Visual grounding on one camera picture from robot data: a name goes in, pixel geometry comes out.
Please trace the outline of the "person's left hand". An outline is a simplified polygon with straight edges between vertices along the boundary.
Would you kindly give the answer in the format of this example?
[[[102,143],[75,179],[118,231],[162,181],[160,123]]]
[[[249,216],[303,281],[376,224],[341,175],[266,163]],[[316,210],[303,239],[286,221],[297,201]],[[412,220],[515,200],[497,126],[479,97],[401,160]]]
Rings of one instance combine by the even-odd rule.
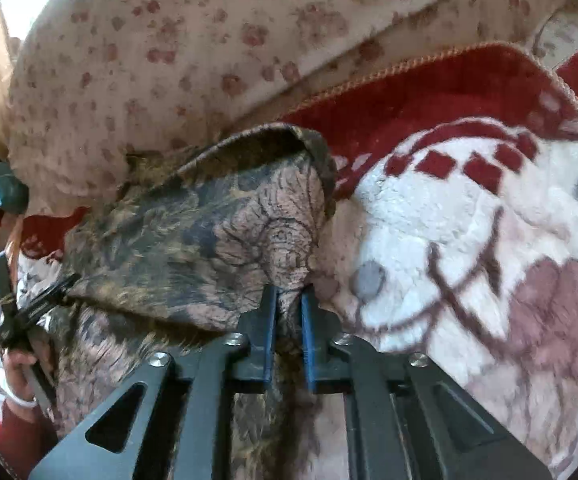
[[[34,386],[27,378],[33,366],[38,364],[40,370],[49,377],[54,373],[54,345],[46,330],[34,327],[28,333],[30,342],[20,342],[13,348],[2,352],[4,376],[7,385],[7,403],[21,413],[31,412],[38,405]]]

